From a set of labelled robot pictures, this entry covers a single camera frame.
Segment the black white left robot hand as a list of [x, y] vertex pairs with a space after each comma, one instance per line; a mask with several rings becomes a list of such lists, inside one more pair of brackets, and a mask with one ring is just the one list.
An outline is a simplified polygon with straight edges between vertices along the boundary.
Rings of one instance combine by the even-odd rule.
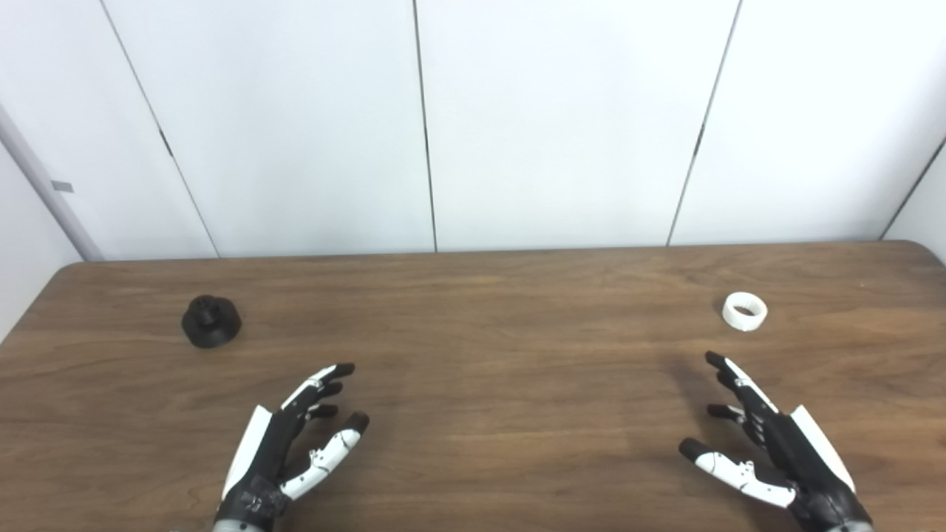
[[370, 424], [365, 413], [352, 413], [324, 445], [295, 462], [287, 460], [308, 422], [337, 415], [338, 407], [322, 400], [340, 393], [341, 378], [354, 371], [351, 363], [321, 368], [278, 410], [257, 405], [225, 476], [214, 531], [273, 531], [288, 505], [320, 485], [348, 457]]

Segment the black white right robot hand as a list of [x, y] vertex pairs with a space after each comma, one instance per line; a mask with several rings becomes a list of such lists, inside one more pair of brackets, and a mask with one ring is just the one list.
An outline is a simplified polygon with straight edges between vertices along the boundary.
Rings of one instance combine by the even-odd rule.
[[807, 408], [785, 413], [734, 361], [713, 351], [705, 360], [740, 404], [710, 404], [707, 414], [738, 425], [771, 463], [737, 461], [690, 437], [680, 454], [744, 496], [785, 509], [804, 531], [873, 531], [854, 479]]

